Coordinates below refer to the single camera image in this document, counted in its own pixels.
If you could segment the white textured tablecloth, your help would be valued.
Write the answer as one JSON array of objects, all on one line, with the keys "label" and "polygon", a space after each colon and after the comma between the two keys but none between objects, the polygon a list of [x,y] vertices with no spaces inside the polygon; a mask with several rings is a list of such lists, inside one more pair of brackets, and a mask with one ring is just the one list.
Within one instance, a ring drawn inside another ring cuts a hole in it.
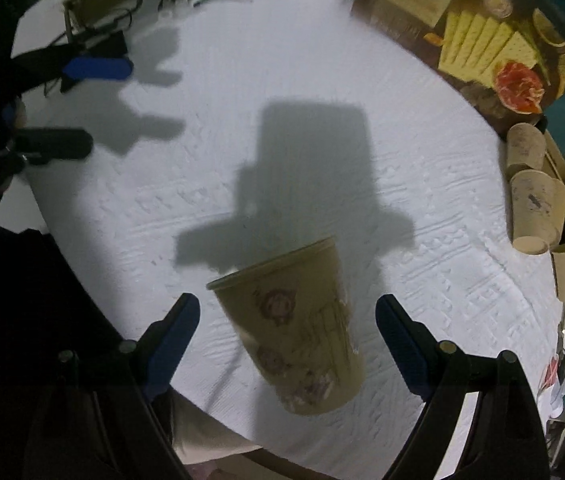
[{"label": "white textured tablecloth", "polygon": [[[421,404],[375,324],[393,294],[468,353],[514,351],[537,387],[557,342],[548,256],[511,246],[503,143],[348,0],[145,0],[116,84],[31,93],[33,126],[87,130],[84,162],[28,172],[49,231],[92,300],[135,338],[183,292],[201,323],[174,377],[200,410],[278,456],[378,479]],[[339,410],[289,413],[208,284],[333,238],[365,360]]]}]

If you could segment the brown cracker box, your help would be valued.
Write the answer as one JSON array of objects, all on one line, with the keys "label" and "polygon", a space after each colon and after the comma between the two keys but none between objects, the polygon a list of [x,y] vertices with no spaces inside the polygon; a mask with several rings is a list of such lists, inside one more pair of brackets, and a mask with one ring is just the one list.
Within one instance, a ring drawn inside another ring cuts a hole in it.
[{"label": "brown cracker box", "polygon": [[565,94],[565,3],[355,0],[353,12],[428,65],[497,132]]}]

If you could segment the brown patterned paper cup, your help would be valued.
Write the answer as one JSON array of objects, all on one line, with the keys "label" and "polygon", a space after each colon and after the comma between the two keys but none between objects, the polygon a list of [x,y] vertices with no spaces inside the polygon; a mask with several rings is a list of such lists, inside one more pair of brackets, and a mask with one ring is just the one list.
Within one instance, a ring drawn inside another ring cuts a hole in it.
[{"label": "brown patterned paper cup", "polygon": [[206,288],[288,412],[325,414],[360,391],[364,360],[350,332],[351,308],[331,237]]}]

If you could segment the beige trousers leg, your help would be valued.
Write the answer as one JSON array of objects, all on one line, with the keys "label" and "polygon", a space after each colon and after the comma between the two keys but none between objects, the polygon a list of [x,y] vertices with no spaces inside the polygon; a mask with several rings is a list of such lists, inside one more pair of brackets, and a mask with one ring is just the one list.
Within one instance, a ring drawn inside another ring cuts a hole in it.
[{"label": "beige trousers leg", "polygon": [[172,445],[185,465],[196,465],[261,448],[200,410],[176,391],[171,392]]}]

